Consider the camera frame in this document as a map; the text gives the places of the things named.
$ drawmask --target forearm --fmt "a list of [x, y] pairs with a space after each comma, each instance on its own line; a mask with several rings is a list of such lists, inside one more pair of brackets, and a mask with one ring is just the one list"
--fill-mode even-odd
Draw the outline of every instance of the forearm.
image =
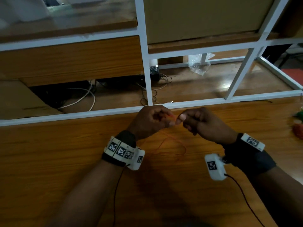
[[277, 166], [248, 179], [278, 226], [303, 226], [303, 185]]
[[96, 226], [122, 170], [123, 167], [101, 160], [66, 197], [48, 227]]

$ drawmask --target plastic bag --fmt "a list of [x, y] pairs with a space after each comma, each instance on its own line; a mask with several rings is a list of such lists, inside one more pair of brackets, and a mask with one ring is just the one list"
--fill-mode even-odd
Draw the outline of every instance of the plastic bag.
[[203, 76], [210, 68], [210, 62], [207, 60], [214, 57], [215, 54], [207, 53], [206, 57], [203, 54], [189, 55], [188, 56], [188, 66], [191, 71]]

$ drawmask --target black cable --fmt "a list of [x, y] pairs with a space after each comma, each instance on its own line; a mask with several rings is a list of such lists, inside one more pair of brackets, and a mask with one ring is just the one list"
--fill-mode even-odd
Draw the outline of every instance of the black cable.
[[260, 224], [261, 224], [263, 227], [265, 227], [265, 226], [263, 225], [263, 223], [260, 221], [260, 219], [257, 217], [257, 215], [255, 214], [255, 212], [254, 212], [254, 211], [252, 210], [252, 208], [250, 207], [250, 205], [249, 205], [249, 203], [248, 203], [248, 201], [247, 201], [247, 199], [246, 199], [246, 197], [245, 197], [245, 194], [244, 194], [244, 192], [243, 192], [241, 186], [239, 185], [239, 183], [236, 181], [236, 179], [234, 179], [232, 176], [230, 176], [230, 175], [228, 175], [228, 174], [224, 174], [224, 175], [227, 176], [227, 177], [230, 177], [232, 180], [234, 180], [234, 182], [235, 182], [235, 183], [237, 184], [237, 186], [240, 188], [240, 190], [241, 190], [241, 192], [242, 192], [242, 194], [243, 194], [244, 200], [245, 200], [245, 202], [246, 202], [248, 208], [251, 210], [251, 212], [252, 212], [253, 215], [256, 217], [256, 219], [260, 222]]
[[114, 222], [113, 222], [113, 227], [114, 227], [115, 224], [116, 224], [116, 193], [117, 193], [118, 185], [119, 185], [119, 182], [120, 182], [120, 179], [121, 179], [121, 177], [122, 177], [122, 174], [123, 174], [124, 169], [125, 169], [126, 167], [128, 167], [129, 165], [130, 165], [130, 164], [126, 165], [126, 166], [123, 168], [123, 170], [122, 170], [122, 172], [121, 172], [121, 175], [120, 175], [120, 177], [119, 177], [119, 180], [118, 180], [118, 182], [117, 182], [117, 185], [116, 185], [116, 189], [115, 189], [115, 193], [114, 193]]

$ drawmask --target wristband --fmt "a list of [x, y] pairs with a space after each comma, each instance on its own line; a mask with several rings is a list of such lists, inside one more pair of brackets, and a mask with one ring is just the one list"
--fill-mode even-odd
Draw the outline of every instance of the wristband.
[[246, 175], [258, 175], [276, 166], [275, 161], [264, 150], [265, 145], [248, 134], [238, 134], [235, 143], [222, 145], [225, 163], [231, 163]]
[[102, 159], [117, 166], [125, 166], [131, 170], [138, 170], [145, 151], [139, 147], [131, 147], [115, 137], [111, 137], [104, 148]]

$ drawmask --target wooden drawer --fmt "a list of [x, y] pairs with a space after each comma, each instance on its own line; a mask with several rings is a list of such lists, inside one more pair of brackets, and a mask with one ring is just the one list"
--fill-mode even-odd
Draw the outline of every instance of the wooden drawer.
[[143, 74], [139, 36], [0, 52], [0, 72], [27, 86]]

